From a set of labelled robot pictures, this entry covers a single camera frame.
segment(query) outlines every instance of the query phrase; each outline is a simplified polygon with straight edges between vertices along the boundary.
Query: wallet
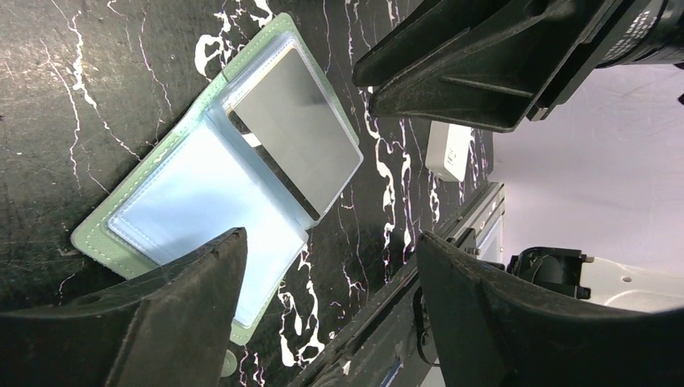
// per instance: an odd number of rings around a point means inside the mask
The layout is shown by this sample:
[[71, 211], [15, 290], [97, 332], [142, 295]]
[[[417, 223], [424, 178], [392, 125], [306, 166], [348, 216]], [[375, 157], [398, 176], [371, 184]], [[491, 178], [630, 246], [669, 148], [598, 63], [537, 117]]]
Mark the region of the wallet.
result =
[[307, 230], [362, 161], [339, 99], [282, 14], [227, 64], [72, 242], [130, 279], [245, 227], [247, 268], [231, 329], [231, 341], [242, 345]]

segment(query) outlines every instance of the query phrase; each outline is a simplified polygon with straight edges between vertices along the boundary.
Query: camera lens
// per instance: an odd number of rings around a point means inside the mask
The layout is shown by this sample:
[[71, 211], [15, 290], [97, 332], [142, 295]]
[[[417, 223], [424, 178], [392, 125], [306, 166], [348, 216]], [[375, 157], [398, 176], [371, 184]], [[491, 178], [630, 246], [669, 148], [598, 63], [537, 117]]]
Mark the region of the camera lens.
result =
[[684, 0], [652, 0], [598, 67], [684, 62], [683, 15]]

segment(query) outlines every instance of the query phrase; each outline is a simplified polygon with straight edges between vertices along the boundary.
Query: white device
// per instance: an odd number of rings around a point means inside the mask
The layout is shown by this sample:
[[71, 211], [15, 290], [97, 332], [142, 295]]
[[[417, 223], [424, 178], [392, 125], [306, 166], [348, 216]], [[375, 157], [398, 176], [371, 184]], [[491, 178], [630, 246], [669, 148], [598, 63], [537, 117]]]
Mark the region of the white device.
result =
[[580, 286], [591, 289], [588, 302], [656, 313], [684, 306], [684, 277], [594, 258], [582, 265]]
[[442, 181], [463, 181], [473, 129], [432, 121], [425, 166]]

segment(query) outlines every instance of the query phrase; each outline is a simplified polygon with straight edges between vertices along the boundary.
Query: black cable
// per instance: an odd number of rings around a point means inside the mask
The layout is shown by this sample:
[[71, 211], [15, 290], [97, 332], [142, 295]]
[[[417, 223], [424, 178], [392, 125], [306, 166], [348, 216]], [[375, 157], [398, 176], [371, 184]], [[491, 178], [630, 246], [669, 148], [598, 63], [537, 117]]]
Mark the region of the black cable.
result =
[[415, 319], [415, 335], [417, 342], [415, 344], [416, 349], [418, 349], [418, 356], [425, 363], [431, 365], [432, 367], [440, 367], [439, 363], [433, 363], [428, 360], [423, 352], [423, 338], [427, 334], [425, 331], [425, 326], [423, 324], [423, 303], [421, 302], [423, 298], [423, 288], [418, 288], [413, 295], [413, 317]]

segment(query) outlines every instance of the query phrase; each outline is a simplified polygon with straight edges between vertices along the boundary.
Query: black marble surface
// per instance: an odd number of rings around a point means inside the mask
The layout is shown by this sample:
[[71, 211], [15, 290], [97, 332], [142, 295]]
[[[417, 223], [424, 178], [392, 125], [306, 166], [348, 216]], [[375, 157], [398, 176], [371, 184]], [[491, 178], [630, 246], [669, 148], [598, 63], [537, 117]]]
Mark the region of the black marble surface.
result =
[[72, 230], [267, 23], [288, 12], [361, 138], [365, 161], [310, 235], [225, 385], [286, 385], [486, 180], [473, 132], [463, 184], [423, 166], [429, 122], [371, 118], [352, 65], [418, 5], [393, 0], [6, 0], [0, 3], [0, 306], [60, 304], [121, 278]]

